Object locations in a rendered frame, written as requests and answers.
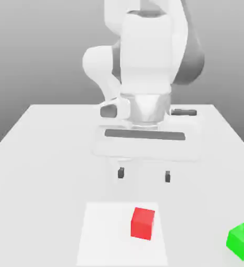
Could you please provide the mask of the small green cube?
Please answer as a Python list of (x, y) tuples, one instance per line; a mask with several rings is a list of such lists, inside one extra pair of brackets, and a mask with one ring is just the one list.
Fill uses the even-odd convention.
[(228, 232), (226, 247), (244, 261), (244, 223)]

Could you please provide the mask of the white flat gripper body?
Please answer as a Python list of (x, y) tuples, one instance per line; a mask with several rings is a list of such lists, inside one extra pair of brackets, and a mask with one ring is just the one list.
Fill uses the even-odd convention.
[(195, 162), (201, 157), (202, 131), (189, 124), (158, 129), (100, 125), (95, 129), (92, 152), (115, 158)]

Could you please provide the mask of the small red cube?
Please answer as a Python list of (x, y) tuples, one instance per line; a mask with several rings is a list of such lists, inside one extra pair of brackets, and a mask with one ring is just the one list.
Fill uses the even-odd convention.
[(130, 225), (130, 236), (151, 240), (155, 211), (135, 207)]

